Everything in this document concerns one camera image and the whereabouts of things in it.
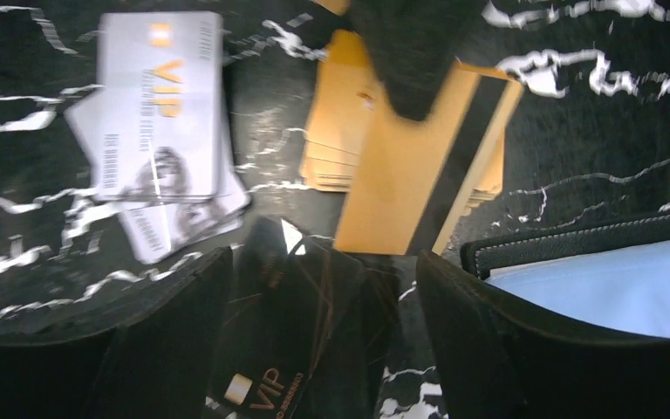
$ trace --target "gold square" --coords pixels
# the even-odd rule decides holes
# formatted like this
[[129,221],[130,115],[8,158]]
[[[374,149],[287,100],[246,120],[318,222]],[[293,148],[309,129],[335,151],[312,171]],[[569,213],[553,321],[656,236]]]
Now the gold square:
[[150,25],[150,45],[152,45],[152,46],[170,46],[171,45],[171,25],[170,24],[151,24]]
[[242,375],[235,374],[232,377],[232,381],[229,382],[224,398],[240,406],[245,401],[245,397],[248,395],[251,387],[253,387],[253,381]]

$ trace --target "blue cloth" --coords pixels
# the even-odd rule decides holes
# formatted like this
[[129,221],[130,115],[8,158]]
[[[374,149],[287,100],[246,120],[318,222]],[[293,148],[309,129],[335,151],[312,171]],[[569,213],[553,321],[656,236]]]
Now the blue cloth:
[[494,270],[487,282],[573,319],[670,338],[670,241]]

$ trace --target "table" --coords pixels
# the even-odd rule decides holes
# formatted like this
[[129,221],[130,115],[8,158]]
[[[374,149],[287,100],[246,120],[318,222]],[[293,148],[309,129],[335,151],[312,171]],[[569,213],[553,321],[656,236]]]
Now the table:
[[[100,305],[124,292],[127,278],[157,278],[193,252],[236,247],[258,214],[334,234],[343,196],[307,190],[297,178],[317,62],[294,56],[299,39],[321,48],[334,29],[348,27],[345,20],[307,0],[22,3],[36,6],[0,5],[0,333],[38,324],[45,312]],[[615,4],[620,11],[573,17],[562,1],[523,2],[475,18],[458,59],[500,65],[529,91],[508,126],[504,192],[460,221],[449,260],[478,238],[670,209],[670,21],[660,21],[670,12],[661,15],[651,2],[637,10]],[[241,230],[181,251],[155,271],[134,261],[113,207],[91,199],[88,161],[63,117],[99,88],[100,15],[151,10],[223,16],[236,164],[253,198]],[[517,15],[524,10],[546,11],[524,22]],[[400,327],[377,416],[443,417],[412,261],[399,263],[407,270]],[[115,280],[74,303],[105,278]]]

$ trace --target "black stripe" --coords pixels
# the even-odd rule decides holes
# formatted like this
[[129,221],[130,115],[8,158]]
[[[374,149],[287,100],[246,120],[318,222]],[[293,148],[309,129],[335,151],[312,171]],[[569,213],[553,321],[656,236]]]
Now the black stripe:
[[507,80],[491,77],[482,77],[479,80],[479,86],[476,87],[448,158],[433,186],[433,192],[427,199],[420,222],[414,229],[412,240],[407,247],[408,255],[433,249],[507,83]]

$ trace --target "stack of white cards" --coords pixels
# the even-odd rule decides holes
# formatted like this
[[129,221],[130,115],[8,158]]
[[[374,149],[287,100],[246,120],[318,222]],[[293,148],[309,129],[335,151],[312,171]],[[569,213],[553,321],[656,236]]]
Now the stack of white cards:
[[240,228],[250,197],[232,160],[222,18],[104,15],[98,82],[65,117],[91,163],[94,198],[120,207],[135,257],[154,264]]

